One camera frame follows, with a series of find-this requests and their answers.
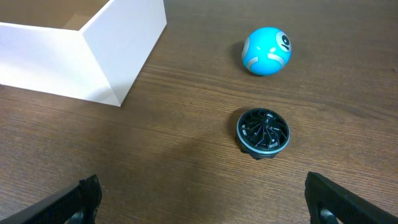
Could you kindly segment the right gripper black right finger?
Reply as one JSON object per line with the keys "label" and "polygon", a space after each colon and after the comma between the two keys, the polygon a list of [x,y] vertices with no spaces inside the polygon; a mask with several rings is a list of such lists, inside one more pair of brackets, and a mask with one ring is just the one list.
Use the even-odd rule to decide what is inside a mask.
{"label": "right gripper black right finger", "polygon": [[311,224],[397,223],[396,216],[316,172],[307,174],[305,199]]}

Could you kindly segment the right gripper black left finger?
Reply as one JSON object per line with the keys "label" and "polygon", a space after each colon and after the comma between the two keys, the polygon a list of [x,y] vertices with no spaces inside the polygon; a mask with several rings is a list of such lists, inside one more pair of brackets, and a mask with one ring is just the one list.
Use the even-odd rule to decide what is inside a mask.
{"label": "right gripper black left finger", "polygon": [[1,224],[95,224],[101,199],[101,185],[94,174],[1,220]]}

